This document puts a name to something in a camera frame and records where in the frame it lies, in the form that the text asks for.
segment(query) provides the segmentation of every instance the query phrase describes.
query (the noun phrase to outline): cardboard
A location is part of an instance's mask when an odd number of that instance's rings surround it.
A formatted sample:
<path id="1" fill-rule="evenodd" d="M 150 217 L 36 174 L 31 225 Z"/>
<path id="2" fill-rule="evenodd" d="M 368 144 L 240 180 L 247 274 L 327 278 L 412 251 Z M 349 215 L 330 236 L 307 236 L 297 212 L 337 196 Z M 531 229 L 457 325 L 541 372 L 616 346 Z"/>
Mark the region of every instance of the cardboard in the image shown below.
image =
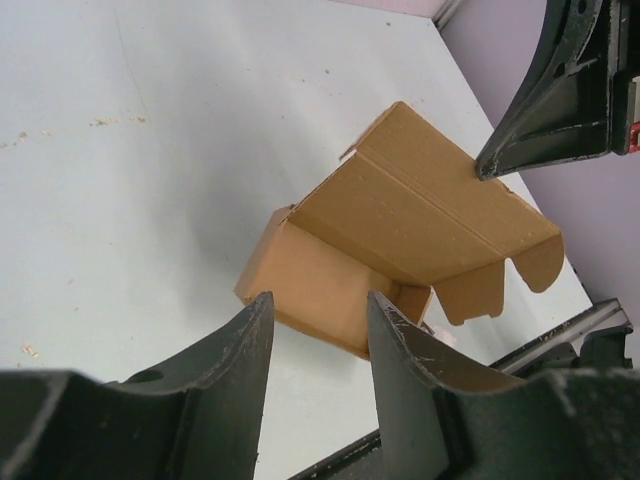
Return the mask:
<path id="1" fill-rule="evenodd" d="M 504 306 L 504 262 L 534 292 L 564 261 L 560 230 L 408 105 L 384 112 L 344 163 L 274 213 L 238 285 L 274 293 L 278 319 L 368 357 L 366 299 L 384 293 L 419 323 L 435 290 L 461 325 Z"/>

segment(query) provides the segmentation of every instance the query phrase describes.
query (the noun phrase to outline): white tabletop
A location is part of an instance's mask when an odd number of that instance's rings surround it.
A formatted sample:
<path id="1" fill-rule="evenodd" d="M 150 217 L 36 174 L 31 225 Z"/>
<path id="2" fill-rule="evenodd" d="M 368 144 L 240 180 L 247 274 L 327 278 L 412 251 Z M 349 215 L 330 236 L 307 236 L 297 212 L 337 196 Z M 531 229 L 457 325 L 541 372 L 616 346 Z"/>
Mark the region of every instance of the white tabletop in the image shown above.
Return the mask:
<path id="1" fill-rule="evenodd" d="M 31 0 L 0 4 L 0 32 L 3 368 L 122 380 L 217 329 L 272 210 L 396 100 L 472 155 L 491 133 L 426 19 L 325 0 Z M 508 265 L 506 288 L 498 319 L 451 327 L 435 304 L 427 321 L 492 362 L 590 305 L 568 267 L 534 295 Z M 369 364 L 278 325 L 256 478 L 376 426 Z"/>

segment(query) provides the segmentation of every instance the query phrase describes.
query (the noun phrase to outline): red part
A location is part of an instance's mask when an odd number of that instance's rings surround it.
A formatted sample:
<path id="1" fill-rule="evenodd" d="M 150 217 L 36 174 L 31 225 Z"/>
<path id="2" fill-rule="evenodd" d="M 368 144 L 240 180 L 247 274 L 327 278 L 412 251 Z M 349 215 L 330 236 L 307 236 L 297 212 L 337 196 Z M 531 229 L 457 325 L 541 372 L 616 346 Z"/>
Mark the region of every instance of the red part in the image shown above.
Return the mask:
<path id="1" fill-rule="evenodd" d="M 640 122 L 631 125 L 629 138 L 629 153 L 640 152 Z"/>

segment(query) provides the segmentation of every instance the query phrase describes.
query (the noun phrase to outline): cardboard box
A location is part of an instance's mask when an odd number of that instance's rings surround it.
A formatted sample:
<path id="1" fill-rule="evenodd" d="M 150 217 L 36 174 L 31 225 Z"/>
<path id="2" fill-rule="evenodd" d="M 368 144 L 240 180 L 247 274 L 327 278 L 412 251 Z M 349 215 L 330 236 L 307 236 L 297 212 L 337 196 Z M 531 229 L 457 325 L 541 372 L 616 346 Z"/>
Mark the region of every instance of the cardboard box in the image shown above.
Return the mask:
<path id="1" fill-rule="evenodd" d="M 384 112 L 301 203 L 276 211 L 235 292 L 274 294 L 279 321 L 368 358 L 367 293 L 419 323 L 432 289 L 453 325 L 504 306 L 510 258 L 534 292 L 564 260 L 560 230 L 408 105 Z"/>

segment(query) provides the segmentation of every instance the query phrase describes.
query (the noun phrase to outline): box lid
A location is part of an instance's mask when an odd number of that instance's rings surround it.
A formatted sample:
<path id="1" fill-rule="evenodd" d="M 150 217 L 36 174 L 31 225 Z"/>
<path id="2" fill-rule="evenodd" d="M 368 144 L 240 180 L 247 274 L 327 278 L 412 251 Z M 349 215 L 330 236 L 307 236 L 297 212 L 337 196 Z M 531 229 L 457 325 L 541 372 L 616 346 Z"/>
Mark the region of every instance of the box lid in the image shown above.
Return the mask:
<path id="1" fill-rule="evenodd" d="M 404 103 L 383 113 L 288 221 L 389 278 L 434 287 L 449 321 L 504 304 L 511 258 L 534 292 L 564 261 L 560 230 Z"/>

